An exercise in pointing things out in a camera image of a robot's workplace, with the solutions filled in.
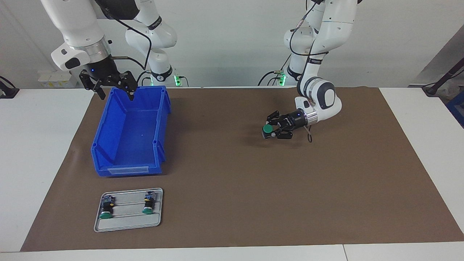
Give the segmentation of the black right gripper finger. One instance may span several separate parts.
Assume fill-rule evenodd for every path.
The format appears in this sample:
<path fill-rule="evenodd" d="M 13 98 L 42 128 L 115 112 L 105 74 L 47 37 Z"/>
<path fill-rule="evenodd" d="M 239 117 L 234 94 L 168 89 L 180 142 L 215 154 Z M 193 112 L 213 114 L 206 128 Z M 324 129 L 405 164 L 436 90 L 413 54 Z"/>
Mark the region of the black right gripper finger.
<path fill-rule="evenodd" d="M 79 79 L 84 87 L 84 89 L 93 91 L 101 100 L 105 100 L 106 94 L 101 87 L 101 81 L 93 83 L 91 76 L 88 74 L 88 71 L 81 71 L 79 74 Z"/>
<path fill-rule="evenodd" d="M 118 75 L 117 88 L 123 90 L 130 101 L 134 101 L 134 93 L 138 88 L 138 83 L 131 71 L 126 71 Z"/>

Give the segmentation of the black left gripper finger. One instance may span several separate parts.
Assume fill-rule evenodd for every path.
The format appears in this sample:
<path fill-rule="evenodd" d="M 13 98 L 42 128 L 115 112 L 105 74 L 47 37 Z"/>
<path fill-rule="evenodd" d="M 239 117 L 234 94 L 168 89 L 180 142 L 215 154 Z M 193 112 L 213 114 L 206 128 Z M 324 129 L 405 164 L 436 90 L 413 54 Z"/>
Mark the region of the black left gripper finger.
<path fill-rule="evenodd" d="M 290 140 L 293 137 L 293 127 L 277 128 L 274 130 L 277 139 Z"/>
<path fill-rule="evenodd" d="M 267 124 L 289 124 L 288 115 L 274 111 L 267 117 Z"/>

